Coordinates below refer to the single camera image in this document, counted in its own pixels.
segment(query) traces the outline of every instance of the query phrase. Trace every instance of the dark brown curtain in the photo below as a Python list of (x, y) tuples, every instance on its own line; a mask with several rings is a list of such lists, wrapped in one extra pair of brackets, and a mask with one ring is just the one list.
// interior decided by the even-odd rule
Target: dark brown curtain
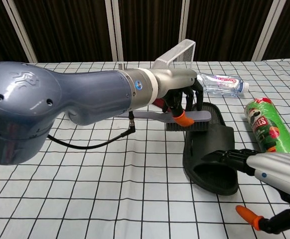
[(249, 61), (272, 0), (191, 0), (186, 36), (196, 61)]
[(263, 60), (290, 58), (290, 0), (287, 0)]
[(0, 0), (0, 61), (28, 62), (11, 20)]
[(182, 0), (119, 0), (124, 60), (154, 61), (177, 45)]
[(39, 62), (112, 61), (105, 1), (14, 2)]

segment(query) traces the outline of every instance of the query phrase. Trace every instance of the table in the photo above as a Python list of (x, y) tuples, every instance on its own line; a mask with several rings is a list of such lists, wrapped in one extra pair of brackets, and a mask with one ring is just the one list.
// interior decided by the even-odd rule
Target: table
[[(126, 62), (127, 68), (152, 62)], [(116, 62), (39, 63), (61, 73), (118, 69)], [(175, 68), (186, 65), (175, 62)], [(201, 73), (240, 76), (249, 92), (238, 98), (205, 94), (226, 125), (235, 147), (258, 149), (244, 117), (253, 98), (268, 97), (290, 131), (290, 59), (266, 62), (194, 62)], [(150, 105), (141, 110), (161, 110)], [(64, 115), (51, 134), (91, 145), (128, 128), (126, 119), (77, 126)], [(183, 132), (136, 120), (136, 133), (95, 150), (79, 151), (46, 140), (40, 152), (18, 166), (0, 166), (1, 239), (290, 239), (257, 232), (236, 213), (236, 205), (270, 218), (287, 208), (278, 193), (239, 173), (239, 191), (219, 196), (191, 184), (182, 169)]]

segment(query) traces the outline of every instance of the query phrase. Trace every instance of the pringles can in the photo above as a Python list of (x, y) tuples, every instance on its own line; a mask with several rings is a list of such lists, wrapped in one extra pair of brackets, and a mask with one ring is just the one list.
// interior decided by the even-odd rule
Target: pringles can
[(262, 152), (290, 153), (290, 133), (270, 99), (249, 102), (245, 107), (245, 116)]

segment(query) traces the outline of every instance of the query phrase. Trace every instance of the plastic bottle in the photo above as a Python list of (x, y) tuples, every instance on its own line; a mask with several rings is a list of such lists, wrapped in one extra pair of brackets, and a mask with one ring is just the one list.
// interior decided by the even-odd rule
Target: plastic bottle
[(249, 88), (248, 83), (234, 76), (197, 73), (197, 80), (203, 86), (204, 92), (212, 94), (238, 96), (247, 92)]

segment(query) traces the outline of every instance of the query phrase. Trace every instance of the bottle cap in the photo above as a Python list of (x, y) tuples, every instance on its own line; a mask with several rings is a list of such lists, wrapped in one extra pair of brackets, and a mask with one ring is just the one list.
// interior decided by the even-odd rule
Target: bottle cap
[(247, 92), (249, 89), (249, 83), (243, 82), (243, 88), (241, 89), (241, 93)]

